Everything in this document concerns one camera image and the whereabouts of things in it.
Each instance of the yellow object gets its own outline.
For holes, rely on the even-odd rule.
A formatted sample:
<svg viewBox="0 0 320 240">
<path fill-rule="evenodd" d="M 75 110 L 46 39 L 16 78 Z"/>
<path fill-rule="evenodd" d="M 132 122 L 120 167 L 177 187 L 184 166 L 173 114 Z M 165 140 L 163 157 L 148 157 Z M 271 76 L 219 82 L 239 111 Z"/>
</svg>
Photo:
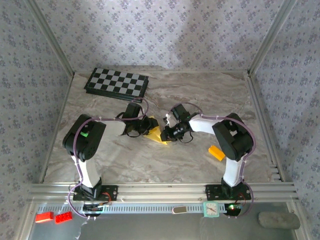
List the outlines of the yellow object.
<svg viewBox="0 0 320 240">
<path fill-rule="evenodd" d="M 144 137 L 146 137 L 147 139 L 151 139 L 157 143 L 161 143 L 161 144 L 164 144 L 164 145 L 167 145 L 167 142 L 166 141 L 161 141 L 161 130 L 160 130 L 160 127 L 159 126 L 156 126 L 155 128 L 149 130 L 149 134 L 148 135 L 143 135 Z"/>
<path fill-rule="evenodd" d="M 226 156 L 223 151 L 221 151 L 219 148 L 217 148 L 214 145 L 212 145 L 208 151 L 219 161 L 222 161 Z"/>
</svg>

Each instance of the marble surface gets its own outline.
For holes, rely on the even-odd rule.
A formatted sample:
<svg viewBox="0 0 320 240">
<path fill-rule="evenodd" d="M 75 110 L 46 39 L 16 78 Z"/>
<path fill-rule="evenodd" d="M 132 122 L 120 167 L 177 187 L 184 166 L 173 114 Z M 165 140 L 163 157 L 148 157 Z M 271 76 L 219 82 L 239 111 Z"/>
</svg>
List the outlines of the marble surface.
<svg viewBox="0 0 320 240">
<path fill-rule="evenodd" d="M 269 182 L 271 171 L 263 137 L 254 107 L 241 74 L 169 73 L 137 71 L 149 76 L 145 94 L 149 101 L 148 115 L 160 125 L 168 110 L 178 102 L 199 105 L 206 115 L 225 116 L 237 113 L 255 133 L 257 148 L 248 159 L 245 179 L 248 182 Z M 92 117 L 115 117 L 123 112 L 128 101 L 85 93 L 89 75 L 76 74 L 69 92 L 55 144 L 49 159 L 45 182 L 74 182 L 78 174 L 62 141 L 80 114 Z M 185 106 L 190 113 L 193 106 Z M 95 160 L 104 183 L 134 182 L 220 182 L 226 161 L 208 153 L 211 145 L 219 146 L 213 135 L 195 132 L 188 144 L 174 142 L 163 145 L 145 137 L 112 136 L 107 129 Z"/>
</svg>

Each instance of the checkered board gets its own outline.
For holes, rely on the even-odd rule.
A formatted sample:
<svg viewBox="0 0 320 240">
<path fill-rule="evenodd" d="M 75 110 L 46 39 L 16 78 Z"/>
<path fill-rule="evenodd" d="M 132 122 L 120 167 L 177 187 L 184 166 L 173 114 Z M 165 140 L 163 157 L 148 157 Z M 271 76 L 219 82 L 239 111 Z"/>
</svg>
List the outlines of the checkered board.
<svg viewBox="0 0 320 240">
<path fill-rule="evenodd" d="M 131 101 L 144 97 L 148 82 L 148 76 L 95 68 L 84 89 L 88 94 Z"/>
</svg>

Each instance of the red block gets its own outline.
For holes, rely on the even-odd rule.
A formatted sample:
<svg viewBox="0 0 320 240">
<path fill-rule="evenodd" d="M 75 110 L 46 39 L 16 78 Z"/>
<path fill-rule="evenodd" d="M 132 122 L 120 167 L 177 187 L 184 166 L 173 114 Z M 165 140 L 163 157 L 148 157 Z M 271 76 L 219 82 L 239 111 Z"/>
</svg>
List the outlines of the red block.
<svg viewBox="0 0 320 240">
<path fill-rule="evenodd" d="M 54 219 L 54 213 L 52 211 L 40 213 L 35 216 L 35 222 L 38 224 L 49 222 L 53 219 Z"/>
<path fill-rule="evenodd" d="M 62 224 L 64 222 L 70 221 L 70 220 L 72 220 L 72 212 L 71 211 L 57 215 L 57 216 L 55 216 L 55 219 L 54 219 L 55 224 Z"/>
</svg>

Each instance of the white robotic arm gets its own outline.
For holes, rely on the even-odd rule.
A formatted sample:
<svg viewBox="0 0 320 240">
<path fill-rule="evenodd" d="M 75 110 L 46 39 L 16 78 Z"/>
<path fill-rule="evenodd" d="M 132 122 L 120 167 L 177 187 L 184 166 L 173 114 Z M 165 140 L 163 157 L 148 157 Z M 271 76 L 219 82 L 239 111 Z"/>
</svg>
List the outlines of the white robotic arm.
<svg viewBox="0 0 320 240">
<path fill-rule="evenodd" d="M 193 132 L 204 132 L 215 135 L 213 125 L 219 122 L 220 120 L 204 119 L 198 114 L 191 118 L 191 120 L 189 121 L 189 125 Z M 226 165 L 223 180 L 230 187 L 238 185 L 242 180 L 242 176 L 240 176 L 242 162 L 243 157 L 241 157 L 239 161 L 231 160 L 230 158 L 226 157 Z"/>
<path fill-rule="evenodd" d="M 123 121 L 107 121 L 103 136 L 120 136 L 125 131 L 125 128 L 126 124 Z M 76 157 L 74 155 L 71 157 L 76 162 Z M 93 188 L 100 181 L 95 161 L 79 161 L 79 166 L 83 175 L 82 184 L 88 188 Z"/>
<path fill-rule="evenodd" d="M 226 155 L 222 182 L 230 188 L 237 186 L 243 179 L 241 170 L 244 156 L 253 147 L 253 140 L 247 130 L 236 122 L 230 121 L 242 122 L 240 117 L 231 113 L 228 116 L 230 120 L 207 119 L 199 113 L 190 114 L 181 104 L 175 106 L 171 112 L 178 123 L 173 126 L 168 117 L 164 119 L 167 126 L 161 133 L 162 141 L 181 140 L 186 132 L 204 132 L 215 135 L 221 150 Z"/>
</svg>

